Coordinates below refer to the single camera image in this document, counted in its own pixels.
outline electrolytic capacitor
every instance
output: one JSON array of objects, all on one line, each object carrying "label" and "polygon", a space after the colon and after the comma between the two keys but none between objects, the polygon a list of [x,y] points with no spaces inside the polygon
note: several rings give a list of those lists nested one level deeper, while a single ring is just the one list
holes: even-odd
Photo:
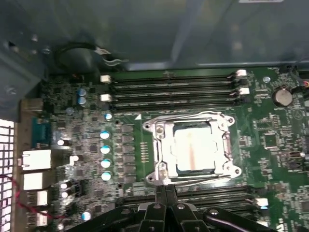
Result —
[{"label": "electrolytic capacitor", "polygon": [[73,194],[72,189],[68,189],[68,190],[66,190],[65,192],[61,193],[61,197],[62,197],[62,198],[67,198],[67,197],[69,197],[69,196],[72,195],[72,194]]},{"label": "electrolytic capacitor", "polygon": [[74,155],[73,160],[74,161],[83,161],[84,157],[83,157],[83,155]]},{"label": "electrolytic capacitor", "polygon": [[60,139],[57,141],[58,146],[71,146],[70,140]]},{"label": "electrolytic capacitor", "polygon": [[89,221],[93,218],[93,213],[94,210],[93,209],[87,209],[82,213],[82,220],[83,221]]},{"label": "electrolytic capacitor", "polygon": [[77,94],[78,94],[79,96],[81,96],[81,97],[84,97],[84,96],[86,96],[87,91],[86,91],[84,88],[80,88],[80,89],[78,90]]},{"label": "electrolytic capacitor", "polygon": [[87,102],[87,100],[86,100],[86,98],[84,98],[84,97],[80,97],[80,98],[78,98],[78,100],[77,100],[77,103],[80,104],[82,107],[85,107],[86,102]]},{"label": "electrolytic capacitor", "polygon": [[73,183],[72,181],[67,181],[67,182],[64,182],[60,185],[60,188],[61,189],[68,189],[68,188],[71,188],[73,186]]},{"label": "electrolytic capacitor", "polygon": [[65,229],[65,227],[69,226],[71,222],[72,221],[70,219],[62,219],[62,221],[57,225],[57,229],[62,231]]}]

